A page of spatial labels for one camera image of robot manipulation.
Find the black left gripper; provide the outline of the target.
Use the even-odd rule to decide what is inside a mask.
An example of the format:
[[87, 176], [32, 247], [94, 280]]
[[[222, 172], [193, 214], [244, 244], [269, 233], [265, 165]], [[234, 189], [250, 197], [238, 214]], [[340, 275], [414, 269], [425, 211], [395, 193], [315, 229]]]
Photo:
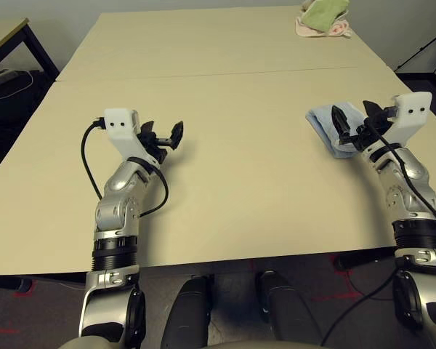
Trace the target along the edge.
[[153, 132], [153, 125], [154, 121], [142, 124], [137, 138], [147, 153], [159, 164], [162, 164], [167, 156], [166, 148], [176, 150], [179, 146], [184, 132], [184, 124], [183, 121], [176, 123], [171, 130], [170, 138], [157, 138], [156, 133]]

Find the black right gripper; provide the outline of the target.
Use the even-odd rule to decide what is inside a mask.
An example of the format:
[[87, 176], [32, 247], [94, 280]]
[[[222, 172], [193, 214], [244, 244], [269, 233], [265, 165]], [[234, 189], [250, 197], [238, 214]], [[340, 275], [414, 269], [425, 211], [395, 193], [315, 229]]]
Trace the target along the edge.
[[392, 126], [384, 109], [377, 103], [364, 100], [363, 107], [367, 118], [357, 127], [356, 135], [350, 134], [350, 126], [343, 110], [335, 105], [331, 107], [331, 119], [338, 133], [340, 145], [353, 144], [357, 151], [364, 151]]

